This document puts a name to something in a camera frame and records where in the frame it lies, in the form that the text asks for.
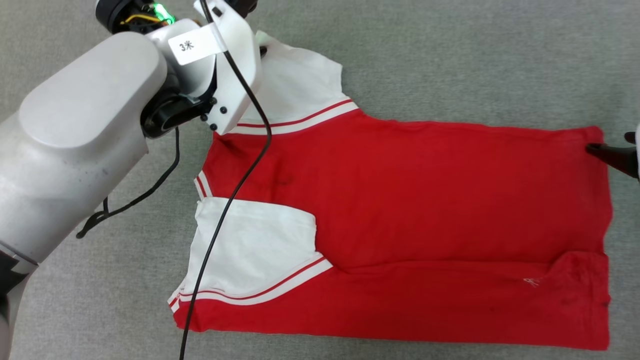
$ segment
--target chinese character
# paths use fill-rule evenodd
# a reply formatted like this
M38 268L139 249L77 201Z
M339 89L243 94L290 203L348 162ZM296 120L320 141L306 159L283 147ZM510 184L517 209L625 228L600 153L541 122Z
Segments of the chinese character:
M185 41L184 44L180 44L182 51L193 49L195 46L190 41Z

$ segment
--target gray background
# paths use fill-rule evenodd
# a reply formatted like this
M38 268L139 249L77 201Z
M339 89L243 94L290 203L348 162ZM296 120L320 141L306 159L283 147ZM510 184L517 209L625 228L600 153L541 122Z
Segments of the gray background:
M40 82L108 36L93 0L3 0L0 118ZM191 0L167 0L179 17ZM344 92L369 114L526 127L598 125L610 143L640 108L638 0L260 0L250 17L293 46L344 65ZM184 126L182 163L151 199L67 239L33 276L12 359L176 359L166 299L185 274L195 231L191 182L211 133ZM144 192L173 159L171 137L111 196ZM611 172L611 347L404 343L310 336L192 334L189 359L638 359L640 187Z

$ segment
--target red stripe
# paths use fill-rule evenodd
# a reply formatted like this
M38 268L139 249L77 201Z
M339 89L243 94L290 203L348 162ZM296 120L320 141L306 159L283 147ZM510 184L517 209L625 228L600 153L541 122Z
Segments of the red stripe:
M301 123L301 122L304 122L304 121L307 121L307 120L309 120L309 119L312 119L312 118L314 118L314 117L316 117L316 116L318 116L318 115L324 114L324 113L326 113L326 112L327 112L327 111L329 111L329 110L335 109L335 108L337 108L338 106L342 106L342 105L344 105L344 104L348 104L348 103L350 103L350 102L353 102L353 100L348 99L348 100L345 100L345 101L341 101L341 102L338 102L337 104L334 104L334 105L329 106L328 108L326 108L326 109L324 109L324 110L320 110L319 112L317 112L317 113L315 113L315 114L313 114L313 115L309 115L309 116L305 117L304 119L300 119L300 120L296 120L296 121L289 121L289 122L281 122L281 123L279 123L279 124L272 124L272 125L271 125L271 127L278 127L278 126L287 126L287 125L299 124L299 123ZM238 124L238 126L244 126L244 127L264 127L264 125L262 125L262 124Z
M198 184L200 185L200 189L202 190L202 196L207 197L207 192L204 191L204 186L202 185L202 181L200 180L200 175L196 177L196 180L198 180Z
M309 264L309 265L307 265L307 266L303 267L302 269L300 269L300 270L298 270L298 271L294 272L292 275L288 276L288 277L287 277L286 279L284 279L283 281L280 281L279 283L275 284L274 286L272 286L272 287L268 288L267 290L264 290L263 292L258 293L258 294L256 294L256 295L252 295L252 296L248 296L248 297L230 297L230 296L227 296L227 295L225 295L225 294L219 293L219 292L217 292L217 291L211 291L211 290L202 290L202 291L198 291L198 293L199 293L199 294L201 294L201 293L212 293L212 294L218 294L218 295L221 295L221 296L226 297L227 299L232 299L232 300L247 300L247 299L253 299L254 297L258 297L258 296L264 295L264 294L268 293L269 291L271 291L271 290L273 290L273 289L277 288L278 286L280 286L280 285L284 284L285 282L287 282L287 281L291 280L293 277L296 277L297 275L299 275L300 273L304 272L305 270L308 270L309 268L313 267L314 265L317 265L317 264L318 264L318 263L320 263L322 260L324 260L324 256L323 256L323 257L321 257L321 258L319 258L318 260L314 261L313 263L311 263L311 264ZM187 295L187 294L180 293L180 296L192 296L192 295L193 295L193 294L188 294L188 295Z

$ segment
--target red fabric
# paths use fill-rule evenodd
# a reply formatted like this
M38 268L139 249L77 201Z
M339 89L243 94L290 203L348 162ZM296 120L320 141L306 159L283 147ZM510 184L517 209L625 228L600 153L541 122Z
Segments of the red fabric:
M228 197L264 136L216 136ZM360 110L275 135L238 199L316 216L334 268L252 306L197 300L192 329L396 340L609 344L607 168L596 127L382 121ZM175 313L184 325L188 306Z

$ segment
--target white label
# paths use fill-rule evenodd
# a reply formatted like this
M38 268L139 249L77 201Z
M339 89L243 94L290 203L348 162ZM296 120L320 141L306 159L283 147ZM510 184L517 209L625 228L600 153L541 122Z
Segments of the white label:
M169 39L169 47L180 65L187 65L207 56L222 53L209 28L199 28Z

